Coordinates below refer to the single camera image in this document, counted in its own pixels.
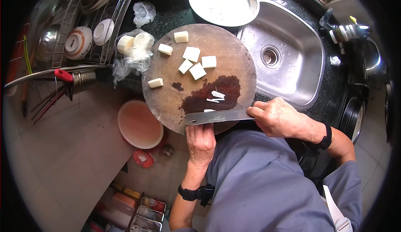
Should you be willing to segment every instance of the person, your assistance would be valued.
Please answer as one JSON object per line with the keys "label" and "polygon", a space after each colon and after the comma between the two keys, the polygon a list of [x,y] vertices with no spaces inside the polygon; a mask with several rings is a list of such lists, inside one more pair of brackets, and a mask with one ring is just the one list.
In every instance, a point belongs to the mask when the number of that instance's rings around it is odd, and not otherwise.
{"label": "person", "polygon": [[[181,187],[196,190],[205,175],[215,186],[205,231],[335,231],[328,206],[284,139],[319,144],[327,136],[326,125],[297,112],[280,97],[257,101],[247,112],[263,133],[233,131],[216,145],[212,124],[186,127],[190,159]],[[328,128],[332,138],[327,152],[337,159],[338,168],[323,184],[350,220],[350,231],[356,231],[362,194],[354,146],[341,131]],[[170,212],[171,231],[196,231],[191,222],[195,204],[196,200],[177,195]]]}

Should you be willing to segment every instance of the white tissue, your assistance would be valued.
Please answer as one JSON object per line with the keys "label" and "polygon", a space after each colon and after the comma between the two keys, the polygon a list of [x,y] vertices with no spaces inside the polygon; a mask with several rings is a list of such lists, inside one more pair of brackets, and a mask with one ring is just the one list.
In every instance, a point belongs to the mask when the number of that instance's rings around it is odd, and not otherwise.
{"label": "white tissue", "polygon": [[338,56],[330,57],[330,63],[332,65],[339,66],[341,64],[341,60],[338,58]]}

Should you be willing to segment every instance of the bowl with orange stripe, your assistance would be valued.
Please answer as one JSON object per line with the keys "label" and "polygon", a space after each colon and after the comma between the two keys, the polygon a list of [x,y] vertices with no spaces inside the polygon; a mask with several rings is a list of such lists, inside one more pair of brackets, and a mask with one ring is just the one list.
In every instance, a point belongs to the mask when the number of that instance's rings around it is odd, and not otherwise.
{"label": "bowl with orange stripe", "polygon": [[70,60],[81,60],[92,48],[92,30],[85,26],[73,29],[67,36],[64,54]]}

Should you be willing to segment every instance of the white strap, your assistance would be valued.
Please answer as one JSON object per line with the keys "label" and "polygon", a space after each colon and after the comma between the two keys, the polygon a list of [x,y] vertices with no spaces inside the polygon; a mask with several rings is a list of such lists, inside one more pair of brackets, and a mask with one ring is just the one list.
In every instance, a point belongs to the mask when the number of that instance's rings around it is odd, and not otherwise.
{"label": "white strap", "polygon": [[323,190],[324,195],[326,196],[328,210],[336,226],[336,232],[353,232],[351,221],[344,217],[337,205],[334,203],[330,190],[326,185],[323,185]]}

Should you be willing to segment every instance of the green wire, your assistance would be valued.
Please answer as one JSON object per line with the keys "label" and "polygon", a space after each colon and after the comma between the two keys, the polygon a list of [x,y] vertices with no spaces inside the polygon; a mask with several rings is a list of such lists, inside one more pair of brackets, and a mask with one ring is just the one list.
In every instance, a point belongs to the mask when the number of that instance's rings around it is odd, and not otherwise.
{"label": "green wire", "polygon": [[24,56],[25,56],[25,63],[27,64],[28,74],[32,74],[32,69],[30,68],[30,62],[28,57],[28,46],[27,46],[27,37],[24,35]]}

